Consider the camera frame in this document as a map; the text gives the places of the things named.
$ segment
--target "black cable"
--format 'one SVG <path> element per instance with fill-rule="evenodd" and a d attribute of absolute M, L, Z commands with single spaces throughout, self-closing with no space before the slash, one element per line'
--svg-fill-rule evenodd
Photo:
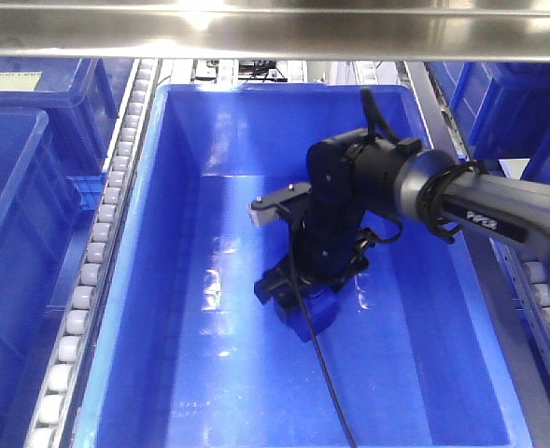
<path fill-rule="evenodd" d="M 389 236 L 388 238 L 381 238 L 380 235 L 375 233 L 377 243 L 380 243 L 381 245 L 389 245 L 391 243 L 395 243 L 397 240 L 399 240 L 402 237 L 403 223 L 398 217 L 384 210 L 371 208 L 370 211 L 375 215 L 379 215 L 381 218 L 386 219 L 388 222 L 394 224 L 395 227 L 397 228 L 397 233 L 395 233 L 393 236 Z"/>
<path fill-rule="evenodd" d="M 461 226 L 456 225 L 451 229 L 443 227 L 451 222 L 450 219 L 441 217 L 441 207 L 443 204 L 443 193 L 451 182 L 457 179 L 463 173 L 474 171 L 480 173 L 484 168 L 479 161 L 468 161 L 461 165 L 453 165 L 431 177 L 417 195 L 416 210 L 422 218 L 424 224 L 434 236 L 438 236 L 453 243 L 455 235 L 461 230 Z"/>
<path fill-rule="evenodd" d="M 156 85 L 160 87 L 163 84 L 163 82 L 168 81 L 170 77 L 171 77 L 171 75 L 167 75 L 166 77 L 161 79 L 159 82 L 157 82 Z"/>
<path fill-rule="evenodd" d="M 400 142 L 400 138 L 393 132 L 382 112 L 376 104 L 374 95 L 369 87 L 360 89 L 361 105 L 368 122 L 368 134 L 376 135 L 376 128 L 380 128 L 387 140 L 393 144 Z"/>
<path fill-rule="evenodd" d="M 332 378 L 331 378 L 331 375 L 329 374 L 329 368 L 327 367 L 327 364 L 324 360 L 324 355 L 322 355 L 322 350 L 320 349 L 320 343 L 318 342 L 317 336 L 314 332 L 314 327 L 312 325 L 312 317 L 310 317 L 310 313 L 308 312 L 308 308 L 305 302 L 303 301 L 302 293 L 300 292 L 300 288 L 297 284 L 295 258 L 293 256 L 295 234 L 296 234 L 295 231 L 293 231 L 292 229 L 289 229 L 289 277 L 291 279 L 291 287 L 293 288 L 293 292 L 295 293 L 295 298 L 297 299 L 297 302 L 300 304 L 300 307 L 302 308 L 302 311 L 303 311 L 303 315 L 305 316 L 305 320 L 307 321 L 308 329 L 310 330 L 310 338 L 312 339 L 312 344 L 314 345 L 314 350 L 316 351 L 316 355 L 318 358 L 318 364 L 320 365 L 320 370 L 322 371 L 322 375 L 324 376 L 324 380 L 327 384 L 327 388 L 329 389 L 329 395 L 331 396 L 332 404 L 334 405 L 334 410 L 337 412 L 337 418 L 339 419 L 339 423 L 341 424 L 341 427 L 343 428 L 343 432 L 346 435 L 347 443 L 349 443 L 349 446 L 351 448 L 357 448 L 358 445 L 356 444 L 356 440 L 354 439 L 353 434 L 351 433 L 349 424 L 347 423 L 347 419 L 343 412 L 343 408 L 341 407 L 339 397 L 337 397 L 337 393 L 334 390 L 334 385 L 332 384 Z"/>

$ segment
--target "stainless steel beam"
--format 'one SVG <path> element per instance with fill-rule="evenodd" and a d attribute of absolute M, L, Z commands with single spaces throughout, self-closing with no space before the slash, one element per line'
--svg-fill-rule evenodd
<path fill-rule="evenodd" d="M 0 0 L 0 55 L 550 61 L 550 0 Z"/>

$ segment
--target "bin floor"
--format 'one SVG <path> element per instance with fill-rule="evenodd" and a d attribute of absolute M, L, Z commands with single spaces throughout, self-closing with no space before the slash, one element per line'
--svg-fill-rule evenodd
<path fill-rule="evenodd" d="M 253 228 L 247 204 L 295 180 L 214 175 L 189 189 L 145 445 L 346 446 L 312 345 L 253 295 L 288 242 L 282 222 Z M 451 250 L 465 251 L 408 224 L 339 293 L 320 341 L 359 446 L 510 441 L 472 326 L 483 299 L 464 294 Z"/>

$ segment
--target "black robotic arm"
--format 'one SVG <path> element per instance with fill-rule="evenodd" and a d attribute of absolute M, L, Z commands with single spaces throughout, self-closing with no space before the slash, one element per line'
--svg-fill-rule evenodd
<path fill-rule="evenodd" d="M 290 185 L 249 206 L 257 226 L 277 218 L 289 223 L 289 253 L 255 284 L 262 303 L 274 298 L 292 309 L 298 294 L 314 287 L 340 289 L 368 266 L 368 247 L 399 238 L 401 217 L 424 221 L 448 242 L 465 227 L 534 254 L 550 286 L 549 185 L 486 175 L 476 162 L 455 164 L 420 140 L 400 140 L 372 92 L 363 89 L 361 100 L 368 129 L 311 146 L 309 184 Z M 384 239 L 362 229 L 367 211 L 394 222 L 397 234 Z"/>

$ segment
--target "metal shelf frame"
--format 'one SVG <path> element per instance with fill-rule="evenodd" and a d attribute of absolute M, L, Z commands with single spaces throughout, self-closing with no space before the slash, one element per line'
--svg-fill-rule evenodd
<path fill-rule="evenodd" d="M 0 0 L 0 55 L 550 61 L 550 0 Z"/>

